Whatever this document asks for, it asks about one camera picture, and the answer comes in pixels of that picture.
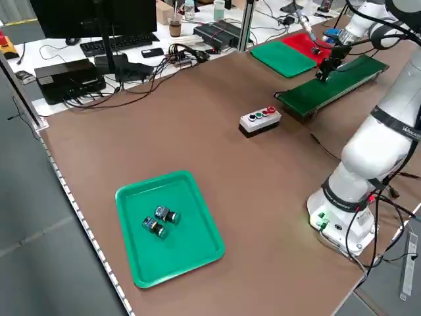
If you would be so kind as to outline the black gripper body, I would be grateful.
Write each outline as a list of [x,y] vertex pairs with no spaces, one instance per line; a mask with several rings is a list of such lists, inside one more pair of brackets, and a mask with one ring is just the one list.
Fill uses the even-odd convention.
[[349,52],[351,51],[351,47],[349,46],[335,46],[331,50],[330,60],[333,63],[341,63],[346,56],[348,56]]

